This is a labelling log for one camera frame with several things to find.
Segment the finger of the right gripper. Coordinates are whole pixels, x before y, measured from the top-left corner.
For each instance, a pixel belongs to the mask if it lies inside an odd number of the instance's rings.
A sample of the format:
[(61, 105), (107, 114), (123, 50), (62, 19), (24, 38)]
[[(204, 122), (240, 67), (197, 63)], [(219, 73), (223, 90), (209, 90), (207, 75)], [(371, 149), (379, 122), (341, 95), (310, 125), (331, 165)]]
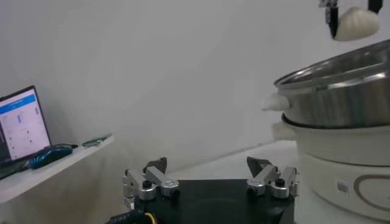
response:
[(382, 7), (383, 7), (383, 0), (368, 0), (367, 1), (367, 9), (371, 12), (379, 14)]
[(325, 22), (330, 29), (330, 35), (335, 38), (338, 30), (338, 0), (319, 0), (319, 7), (325, 9)]

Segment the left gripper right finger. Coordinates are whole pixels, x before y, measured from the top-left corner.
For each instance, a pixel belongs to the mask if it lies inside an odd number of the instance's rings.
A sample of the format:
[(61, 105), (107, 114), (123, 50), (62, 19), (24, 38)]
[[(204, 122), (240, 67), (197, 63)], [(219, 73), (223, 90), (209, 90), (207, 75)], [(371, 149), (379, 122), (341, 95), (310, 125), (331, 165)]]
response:
[(295, 167), (286, 166), (280, 170), (269, 160), (250, 156), (246, 161), (252, 174), (252, 178), (246, 181), (248, 194), (260, 197), (268, 190), (273, 198), (281, 200), (298, 196), (299, 173)]

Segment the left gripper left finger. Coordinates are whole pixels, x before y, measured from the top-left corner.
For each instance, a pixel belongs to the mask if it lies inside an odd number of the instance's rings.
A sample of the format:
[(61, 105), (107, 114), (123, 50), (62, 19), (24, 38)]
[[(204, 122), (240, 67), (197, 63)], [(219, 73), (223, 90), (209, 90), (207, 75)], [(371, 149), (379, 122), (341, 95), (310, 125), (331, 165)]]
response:
[(168, 159), (162, 157), (149, 161), (142, 171), (126, 169), (122, 176), (124, 204), (133, 209), (136, 199), (142, 202), (153, 201), (157, 198), (158, 192), (162, 198), (177, 200), (180, 195), (180, 184), (165, 174), (167, 166)]

